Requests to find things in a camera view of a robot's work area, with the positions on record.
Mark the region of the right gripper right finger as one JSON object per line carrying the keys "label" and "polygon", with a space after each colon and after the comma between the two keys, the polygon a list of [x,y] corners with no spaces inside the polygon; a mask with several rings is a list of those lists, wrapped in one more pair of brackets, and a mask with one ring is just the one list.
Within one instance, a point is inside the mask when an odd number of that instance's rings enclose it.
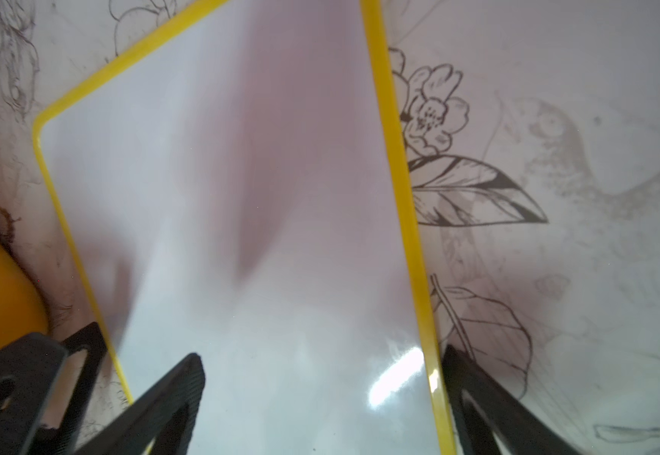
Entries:
{"label": "right gripper right finger", "polygon": [[449,345],[442,359],[449,404],[465,454],[577,454],[467,355]]}

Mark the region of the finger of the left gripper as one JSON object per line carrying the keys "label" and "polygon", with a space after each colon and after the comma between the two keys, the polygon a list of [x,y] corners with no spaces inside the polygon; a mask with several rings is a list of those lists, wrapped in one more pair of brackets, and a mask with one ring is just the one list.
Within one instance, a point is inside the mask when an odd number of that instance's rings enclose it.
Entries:
{"label": "finger of the left gripper", "polygon": [[30,451],[68,350],[39,333],[0,349],[0,454]]}
{"label": "finger of the left gripper", "polygon": [[33,442],[35,454],[74,451],[107,353],[96,322],[65,339],[62,346],[68,350],[68,358],[47,397],[47,407]]}

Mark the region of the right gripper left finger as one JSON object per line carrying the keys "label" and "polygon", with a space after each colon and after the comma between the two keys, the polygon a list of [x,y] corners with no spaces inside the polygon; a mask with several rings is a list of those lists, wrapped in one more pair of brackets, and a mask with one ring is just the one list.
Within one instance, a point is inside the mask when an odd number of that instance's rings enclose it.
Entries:
{"label": "right gripper left finger", "polygon": [[205,381],[201,357],[185,356],[77,453],[186,454]]}

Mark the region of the yellow-framed whiteboard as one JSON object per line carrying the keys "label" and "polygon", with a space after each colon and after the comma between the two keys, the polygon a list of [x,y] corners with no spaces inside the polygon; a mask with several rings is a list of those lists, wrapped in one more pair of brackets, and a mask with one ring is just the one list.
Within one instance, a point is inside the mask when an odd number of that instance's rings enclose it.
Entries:
{"label": "yellow-framed whiteboard", "polygon": [[193,454],[440,453],[368,9],[197,2],[34,124],[129,392],[202,361]]}

